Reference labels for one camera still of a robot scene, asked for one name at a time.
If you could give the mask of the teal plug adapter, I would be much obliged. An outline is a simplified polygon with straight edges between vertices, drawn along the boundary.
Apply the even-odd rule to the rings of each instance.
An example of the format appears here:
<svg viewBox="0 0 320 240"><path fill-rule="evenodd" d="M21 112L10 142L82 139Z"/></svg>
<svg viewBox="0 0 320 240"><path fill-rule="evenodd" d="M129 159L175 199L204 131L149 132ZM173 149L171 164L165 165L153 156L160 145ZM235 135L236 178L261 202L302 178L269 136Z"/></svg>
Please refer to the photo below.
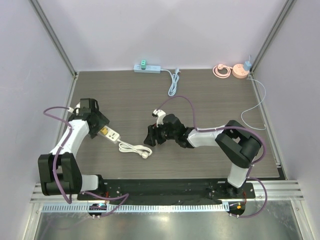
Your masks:
<svg viewBox="0 0 320 240"><path fill-rule="evenodd" d="M145 70L145 69L146 69L146 67L147 67L147 62L146 62L146 60L142 60L142 61L140 62L140 67L141 67L142 70Z"/></svg>

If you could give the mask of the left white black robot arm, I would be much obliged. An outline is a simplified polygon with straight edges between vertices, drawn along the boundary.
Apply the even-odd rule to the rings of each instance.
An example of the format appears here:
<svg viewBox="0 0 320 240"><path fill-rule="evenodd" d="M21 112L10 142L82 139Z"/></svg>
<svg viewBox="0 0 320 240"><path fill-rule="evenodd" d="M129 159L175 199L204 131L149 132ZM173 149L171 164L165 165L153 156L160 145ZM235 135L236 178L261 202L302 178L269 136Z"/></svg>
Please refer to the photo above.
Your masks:
<svg viewBox="0 0 320 240"><path fill-rule="evenodd" d="M42 193L45 196L80 194L88 191L95 200L106 195L106 187L102 184L101 175L85 175L76 162L76 156L83 140L89 136L94 139L99 132L110 123L99 108L94 98L82 98L75 108L61 109L71 113L68 120L56 117L48 111L58 109L57 106L44 110L43 114L59 120L67 125L58 144L48 153L38 158L38 171Z"/></svg>

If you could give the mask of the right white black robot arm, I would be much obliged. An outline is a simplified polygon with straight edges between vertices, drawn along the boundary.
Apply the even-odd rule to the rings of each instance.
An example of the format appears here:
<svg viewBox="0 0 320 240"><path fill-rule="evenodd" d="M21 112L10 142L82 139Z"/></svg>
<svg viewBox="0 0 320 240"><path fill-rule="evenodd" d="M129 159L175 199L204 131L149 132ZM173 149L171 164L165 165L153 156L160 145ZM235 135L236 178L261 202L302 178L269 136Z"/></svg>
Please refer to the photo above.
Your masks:
<svg viewBox="0 0 320 240"><path fill-rule="evenodd" d="M157 118L155 124L147 127L144 144L154 147L167 140L175 141L180 147L194 149L198 147L218 147L231 161L231 168L225 184L226 194L237 198L244 191L251 163L259 153L262 142L235 120L212 129L187 127L174 114Z"/></svg>

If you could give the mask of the white power strip with cord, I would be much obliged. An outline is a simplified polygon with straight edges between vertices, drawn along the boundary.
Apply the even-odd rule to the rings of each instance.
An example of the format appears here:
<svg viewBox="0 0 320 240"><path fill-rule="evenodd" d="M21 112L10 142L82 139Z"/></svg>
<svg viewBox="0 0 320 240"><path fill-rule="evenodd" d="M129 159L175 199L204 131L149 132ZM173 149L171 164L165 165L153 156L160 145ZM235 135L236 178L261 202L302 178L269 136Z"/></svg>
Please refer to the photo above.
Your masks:
<svg viewBox="0 0 320 240"><path fill-rule="evenodd" d="M101 136L108 139L114 144L118 144L118 150L121 153L135 153L140 155L143 159L147 159L153 154L153 151L146 146L143 145L132 145L125 141L121 140L121 136L118 132L110 128L109 126L105 126L108 129L107 135L103 135L99 132Z"/></svg>

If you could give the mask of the yellow plug adapter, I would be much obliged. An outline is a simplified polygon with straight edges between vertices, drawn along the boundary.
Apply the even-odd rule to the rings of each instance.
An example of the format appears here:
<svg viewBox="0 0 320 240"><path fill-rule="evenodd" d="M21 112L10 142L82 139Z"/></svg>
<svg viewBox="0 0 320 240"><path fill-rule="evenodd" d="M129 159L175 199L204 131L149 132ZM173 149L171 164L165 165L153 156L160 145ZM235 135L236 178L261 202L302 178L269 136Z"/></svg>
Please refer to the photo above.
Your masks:
<svg viewBox="0 0 320 240"><path fill-rule="evenodd" d="M100 130L100 133L103 134L103 135L107 135L107 133L108 133L108 128L107 128L107 127L103 127L103 128Z"/></svg>

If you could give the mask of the light blue power strip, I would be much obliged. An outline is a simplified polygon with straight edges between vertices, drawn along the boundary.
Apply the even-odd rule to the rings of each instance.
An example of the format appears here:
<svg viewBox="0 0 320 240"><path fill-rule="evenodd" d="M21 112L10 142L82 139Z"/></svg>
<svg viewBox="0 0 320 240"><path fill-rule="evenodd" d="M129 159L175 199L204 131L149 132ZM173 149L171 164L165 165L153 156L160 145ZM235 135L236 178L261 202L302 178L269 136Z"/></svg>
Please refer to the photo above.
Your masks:
<svg viewBox="0 0 320 240"><path fill-rule="evenodd" d="M133 66L133 71L135 73L146 73L146 74L160 74L161 72L169 73L170 78L171 78L171 85L168 89L167 95L169 97L173 97L176 95L177 89L178 89L178 82L180 80L180 76L179 76L180 69L179 68L176 68L174 70L174 73L172 73L170 70L161 68L159 65L146 65L144 67L141 67L140 64L135 64Z"/></svg>

